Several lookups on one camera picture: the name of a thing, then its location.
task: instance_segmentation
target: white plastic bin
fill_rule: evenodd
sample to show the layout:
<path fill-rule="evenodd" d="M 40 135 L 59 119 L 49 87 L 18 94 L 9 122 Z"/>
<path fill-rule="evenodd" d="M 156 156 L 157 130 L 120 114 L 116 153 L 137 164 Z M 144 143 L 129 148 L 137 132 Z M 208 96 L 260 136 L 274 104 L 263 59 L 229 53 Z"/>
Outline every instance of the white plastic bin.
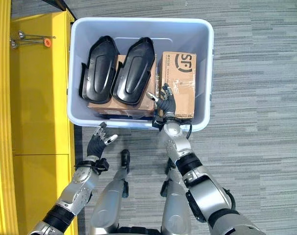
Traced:
<path fill-rule="evenodd" d="M 197 54 L 193 131 L 206 127 L 210 118 L 214 31 L 209 22 L 200 19 L 90 17 L 75 21 L 71 32 L 67 107 L 71 122 L 79 126 L 97 126 L 106 121 L 109 127 L 153 129 L 149 120 L 102 119 L 79 96 L 81 63 L 87 63 L 91 46 L 104 35 L 115 40 L 120 54 L 126 54 L 139 38 L 150 37 L 158 63 L 163 51 Z"/>

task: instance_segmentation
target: cardboard box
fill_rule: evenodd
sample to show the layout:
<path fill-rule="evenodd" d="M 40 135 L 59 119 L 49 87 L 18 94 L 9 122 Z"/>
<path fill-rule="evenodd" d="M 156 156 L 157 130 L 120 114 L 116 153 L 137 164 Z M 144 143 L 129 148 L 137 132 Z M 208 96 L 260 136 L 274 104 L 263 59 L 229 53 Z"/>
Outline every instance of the cardboard box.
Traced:
<path fill-rule="evenodd" d="M 118 68 L 119 62 L 124 62 L 126 55 L 118 55 L 116 61 L 116 70 Z M 156 76 L 156 59 L 152 65 L 150 71 L 150 79 L 148 82 L 147 89 L 145 92 L 155 93 L 155 76 Z M 154 102 L 150 100 L 145 93 L 142 96 L 142 100 L 137 106 L 125 105 L 120 103 L 115 98 L 111 98 L 110 101 L 106 104 L 93 104 L 89 103 L 88 107 L 95 110 L 99 114 L 106 115 L 124 115 L 132 116 L 133 118 L 141 117 L 152 117 L 154 114 Z"/>
<path fill-rule="evenodd" d="M 176 100 L 177 118 L 194 117 L 197 55 L 164 51 L 160 63 L 159 88 L 164 83 L 172 88 Z"/>

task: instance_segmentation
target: robot finger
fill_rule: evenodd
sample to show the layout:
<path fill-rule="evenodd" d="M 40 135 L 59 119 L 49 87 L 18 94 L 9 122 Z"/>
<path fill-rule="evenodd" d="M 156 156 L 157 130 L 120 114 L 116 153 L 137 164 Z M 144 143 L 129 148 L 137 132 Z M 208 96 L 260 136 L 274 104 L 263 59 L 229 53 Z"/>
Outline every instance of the robot finger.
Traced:
<path fill-rule="evenodd" d="M 167 91 L 167 87 L 169 87 L 169 85 L 167 83 L 164 83 L 164 85 L 162 86 L 164 91 Z"/>
<path fill-rule="evenodd" d="M 147 97 L 151 100 L 153 100 L 154 102 L 157 102 L 159 100 L 159 98 L 157 98 L 156 96 L 154 96 L 152 93 L 147 92 Z"/>
<path fill-rule="evenodd" d="M 104 140 L 104 138 L 105 138 L 105 135 L 106 135 L 106 133 L 105 132 L 103 132 L 103 133 L 101 133 L 100 135 L 99 135 L 99 137 L 100 137 L 100 139 L 103 141 Z"/>
<path fill-rule="evenodd" d="M 165 105 L 167 104 L 167 101 L 159 99 L 156 102 L 156 104 L 157 104 L 157 107 L 159 107 L 160 109 L 163 109 L 165 107 Z"/>
<path fill-rule="evenodd" d="M 173 91 L 170 86 L 167 87 L 167 91 L 168 91 L 169 95 L 173 95 Z"/>
<path fill-rule="evenodd" d="M 164 100 L 167 100 L 167 95 L 166 95 L 164 92 L 160 91 L 160 96 L 161 96 Z"/>
<path fill-rule="evenodd" d="M 103 121 L 100 125 L 101 128 L 105 129 L 105 127 L 107 126 L 106 123 Z"/>
<path fill-rule="evenodd" d="M 98 136 L 101 136 L 102 135 L 102 133 L 103 133 L 103 131 L 104 131 L 104 129 L 103 128 L 100 128 L 98 131 L 97 131 L 97 135 Z"/>
<path fill-rule="evenodd" d="M 97 126 L 96 129 L 95 129 L 95 131 L 94 131 L 94 133 L 93 133 L 93 136 L 96 136 L 98 134 L 98 132 L 99 132 L 100 129 L 101 129 L 101 127 L 100 126 Z"/>
<path fill-rule="evenodd" d="M 104 140 L 105 145 L 109 145 L 118 138 L 118 135 L 112 135 Z"/>
<path fill-rule="evenodd" d="M 163 86 L 163 90 L 165 91 L 165 93 L 166 93 L 166 96 L 169 96 L 169 91 L 168 91 L 168 89 L 167 89 L 167 87 L 166 87 L 166 86 Z"/>

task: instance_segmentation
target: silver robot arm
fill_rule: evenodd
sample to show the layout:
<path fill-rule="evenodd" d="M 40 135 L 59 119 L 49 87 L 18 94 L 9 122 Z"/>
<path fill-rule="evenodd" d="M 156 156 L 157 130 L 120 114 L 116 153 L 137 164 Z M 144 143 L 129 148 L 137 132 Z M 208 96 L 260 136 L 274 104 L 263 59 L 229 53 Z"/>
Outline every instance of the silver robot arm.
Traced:
<path fill-rule="evenodd" d="M 227 195 L 191 150 L 188 139 L 174 118 L 175 101 L 171 88 L 165 84 L 163 89 L 166 92 L 162 93 L 163 100 L 152 94 L 147 95 L 164 111 L 160 136 L 168 157 L 177 166 L 189 189 L 186 197 L 196 219 L 208 223 L 211 235 L 265 235 L 235 210 L 232 195 Z"/>
<path fill-rule="evenodd" d="M 109 168 L 106 158 L 101 158 L 101 154 L 104 148 L 118 137 L 113 135 L 105 139 L 105 127 L 106 124 L 102 123 L 96 128 L 88 144 L 88 157 L 75 166 L 71 182 L 62 191 L 45 218 L 36 224 L 29 235 L 63 235 L 73 218 L 89 202 L 99 175 Z"/>

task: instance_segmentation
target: black cable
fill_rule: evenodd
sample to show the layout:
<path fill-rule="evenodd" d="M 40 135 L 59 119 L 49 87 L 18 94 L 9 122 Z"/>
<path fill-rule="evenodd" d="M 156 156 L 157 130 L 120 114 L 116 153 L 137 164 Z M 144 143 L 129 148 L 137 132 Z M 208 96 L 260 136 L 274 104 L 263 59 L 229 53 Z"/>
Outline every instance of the black cable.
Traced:
<path fill-rule="evenodd" d="M 190 123 L 190 128 L 189 128 L 189 131 L 188 131 L 188 134 L 187 134 L 187 139 L 190 138 L 191 133 L 192 133 L 192 123 Z"/>
<path fill-rule="evenodd" d="M 179 119 L 179 118 L 174 118 L 180 126 L 182 125 L 190 125 L 190 128 L 189 128 L 189 131 L 188 131 L 188 134 L 187 134 L 187 139 L 189 139 L 191 133 L 192 133 L 192 123 L 191 123 L 191 120 L 184 120 L 184 119 Z"/>
<path fill-rule="evenodd" d="M 235 210 L 236 209 L 236 200 L 233 197 L 232 193 L 230 192 L 230 190 L 223 188 L 225 193 L 229 196 L 230 200 L 231 200 L 231 209 Z"/>

